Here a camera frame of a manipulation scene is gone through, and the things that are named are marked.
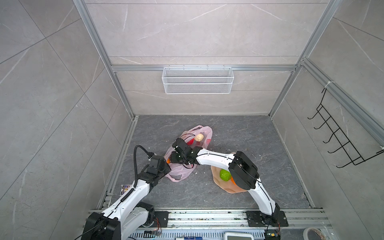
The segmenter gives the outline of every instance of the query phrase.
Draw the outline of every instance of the pink plastic bag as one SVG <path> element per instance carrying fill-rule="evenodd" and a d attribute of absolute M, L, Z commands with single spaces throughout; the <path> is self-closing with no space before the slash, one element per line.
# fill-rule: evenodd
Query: pink plastic bag
<path fill-rule="evenodd" d="M 210 128 L 208 126 L 203 127 L 202 125 L 198 125 L 198 126 L 192 128 L 189 131 L 184 131 L 181 134 L 181 136 L 184 135 L 184 134 L 187 134 L 187 133 L 192 133 L 194 135 L 197 135 L 197 134 L 201 133 L 201 134 L 204 135 L 203 140 L 200 141 L 200 142 L 194 141 L 192 143 L 192 145 L 190 145 L 191 148 L 194 148 L 194 147 L 207 148 L 208 144 L 211 142 L 211 139 L 212 139 L 212 128 Z M 184 139 L 185 142 L 189 142 L 192 139 L 194 139 L 194 137 L 195 136 L 193 136 L 191 134 L 188 134 L 188 135 L 182 136 L 181 138 Z M 173 152 L 173 151 L 175 151 L 175 150 L 171 146 L 168 149 L 167 153 L 165 154 L 164 158 L 165 159 L 169 159 L 169 156 L 170 156 L 171 152 Z M 168 177 L 173 182 L 180 182 L 181 180 L 186 179 L 193 172 L 193 170 L 195 170 L 197 165 L 195 164 L 190 169 L 189 168 L 188 169 L 185 168 L 182 164 L 169 163 L 169 166 L 171 168 L 171 172 L 168 173 L 166 175 L 166 177 Z M 174 178 L 175 176 L 181 176 L 181 178 L 180 179 L 175 179 Z"/>

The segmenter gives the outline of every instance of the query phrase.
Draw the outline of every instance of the gray tile wall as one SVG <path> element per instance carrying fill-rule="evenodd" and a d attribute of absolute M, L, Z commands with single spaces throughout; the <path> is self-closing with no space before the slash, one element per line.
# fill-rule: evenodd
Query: gray tile wall
<path fill-rule="evenodd" d="M 129 117 L 71 0 L 4 4 L 0 239 L 74 239 Z"/>
<path fill-rule="evenodd" d="M 161 71 L 118 72 L 136 114 L 267 115 L 289 71 L 236 71 L 230 94 L 165 94 Z"/>
<path fill-rule="evenodd" d="M 317 43 L 312 60 L 357 103 L 384 125 L 384 1 L 344 0 Z M 368 158 L 380 150 L 377 142 L 340 106 L 339 122 Z M 373 239 L 383 239 L 384 188 L 380 155 L 358 166 L 331 167 Z"/>
<path fill-rule="evenodd" d="M 326 125 L 314 129 L 324 122 L 319 115 L 308 119 L 316 113 L 322 90 L 323 86 L 316 79 L 302 71 L 273 121 L 314 206 L 325 209 L 339 238 L 382 239 L 383 215 L 379 206 L 383 206 L 381 179 L 384 156 L 357 166 L 336 167 L 348 163 L 348 156 L 342 150 L 328 153 L 340 144 L 335 137 L 324 143 L 332 132 Z M 369 158 L 381 149 L 329 93 L 326 93 L 323 105 L 363 157 Z M 355 154 L 351 146 L 346 148 L 352 156 Z"/>
<path fill-rule="evenodd" d="M 112 64 L 296 64 L 327 1 L 88 0 Z M 227 95 L 166 95 L 119 72 L 136 114 L 268 114 L 288 72 L 236 72 Z"/>
<path fill-rule="evenodd" d="M 326 1 L 264 3 L 91 0 L 87 6 L 116 64 L 296 63 Z"/>

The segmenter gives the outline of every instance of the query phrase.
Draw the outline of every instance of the black wire rack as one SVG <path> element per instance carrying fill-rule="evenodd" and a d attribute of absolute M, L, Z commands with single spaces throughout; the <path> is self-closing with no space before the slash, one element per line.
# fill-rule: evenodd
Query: black wire rack
<path fill-rule="evenodd" d="M 363 158 L 363 156 L 359 153 L 359 151 L 356 149 L 356 147 L 355 147 L 355 146 L 353 145 L 353 143 L 350 141 L 350 139 L 348 138 L 348 136 L 347 136 L 347 135 L 344 133 L 344 131 L 340 128 L 339 124 L 337 124 L 337 122 L 336 122 L 336 121 L 333 119 L 333 117 L 329 114 L 329 112 L 327 111 L 327 109 L 323 106 L 323 99 L 324 99 L 325 93 L 327 92 L 327 89 L 324 88 L 323 91 L 322 91 L 321 93 L 323 93 L 323 92 L 324 92 L 324 94 L 323 94 L 323 97 L 321 98 L 321 102 L 320 102 L 319 106 L 316 108 L 316 110 L 317 110 L 316 114 L 315 114 L 313 117 L 308 118 L 308 119 L 313 119 L 317 114 L 319 114 L 319 115 L 321 116 L 321 118 L 324 120 L 324 123 L 323 123 L 320 127 L 318 127 L 318 128 L 314 127 L 314 128 L 315 128 L 315 129 L 320 129 L 322 126 L 324 126 L 324 125 L 326 124 L 326 125 L 328 126 L 328 128 L 329 128 L 329 129 L 331 130 L 331 132 L 332 132 L 331 137 L 329 138 L 329 140 L 328 140 L 327 142 L 324 142 L 324 141 L 323 141 L 323 143 L 329 143 L 333 136 L 335 136 L 335 138 L 336 138 L 337 141 L 339 142 L 340 147 L 337 148 L 337 149 L 336 149 L 335 151 L 333 151 L 333 152 L 328 151 L 328 153 L 334 153 L 334 152 L 336 152 L 336 151 L 338 151 L 338 150 L 340 150 L 340 149 L 343 149 L 344 152 L 347 154 L 347 156 L 348 156 L 348 158 L 349 158 L 350 161 L 349 161 L 347 164 L 345 164 L 345 165 L 343 165 L 343 166 L 341 166 L 341 167 L 339 167 L 339 166 L 336 166 L 336 167 L 338 167 L 338 168 L 342 168 L 342 167 L 345 167 L 345 166 L 347 166 L 348 164 L 351 164 L 351 163 L 352 163 L 353 165 L 359 165 L 360 163 L 366 162 L 367 160 L 370 160 L 371 158 L 374 158 L 374 157 L 376 157 L 377 155 L 382 154 L 382 153 L 384 152 L 384 149 L 382 149 L 381 151 L 377 152 L 375 155 L 373 155 L 373 156 L 370 157 L 370 158 L 367 158 L 367 159 L 364 159 L 364 158 Z M 320 110 L 322 110 L 322 109 L 326 111 L 326 113 L 329 115 L 329 117 L 325 118 L 325 117 L 323 116 L 323 114 L 321 114 Z M 332 121 L 336 124 L 336 126 L 337 126 L 337 129 L 336 129 L 335 131 L 333 131 L 332 128 L 331 128 L 331 127 L 329 126 L 329 124 L 328 124 L 328 122 L 329 122 L 330 120 L 332 120 Z M 341 143 L 342 141 L 340 141 L 340 139 L 339 139 L 339 138 L 337 137 L 337 135 L 336 135 L 337 132 L 341 132 L 341 133 L 344 135 L 344 137 L 345 137 L 346 140 L 347 140 L 345 143 Z M 355 151 L 357 152 L 357 156 L 358 156 L 358 157 L 355 158 L 355 159 L 353 159 L 353 160 L 352 160 L 351 156 L 349 155 L 348 151 L 344 148 L 348 143 L 351 144 L 351 145 L 353 146 L 353 148 L 355 149 Z"/>

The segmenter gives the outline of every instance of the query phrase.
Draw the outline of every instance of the red wire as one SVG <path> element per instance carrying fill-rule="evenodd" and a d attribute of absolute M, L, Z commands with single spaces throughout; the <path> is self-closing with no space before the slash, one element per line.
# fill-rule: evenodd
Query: red wire
<path fill-rule="evenodd" d="M 159 230 L 159 228 L 160 228 L 160 232 L 162 232 L 163 230 L 161 229 L 159 219 L 158 218 L 156 218 L 156 219 L 157 219 L 157 230 Z"/>

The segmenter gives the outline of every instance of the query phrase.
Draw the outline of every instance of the green fruit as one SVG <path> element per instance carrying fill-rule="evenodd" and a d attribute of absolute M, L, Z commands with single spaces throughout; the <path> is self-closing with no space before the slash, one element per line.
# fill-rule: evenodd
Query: green fruit
<path fill-rule="evenodd" d="M 227 170 L 220 170 L 220 178 L 223 179 L 224 181 L 229 181 L 231 179 L 231 173 L 228 172 Z"/>

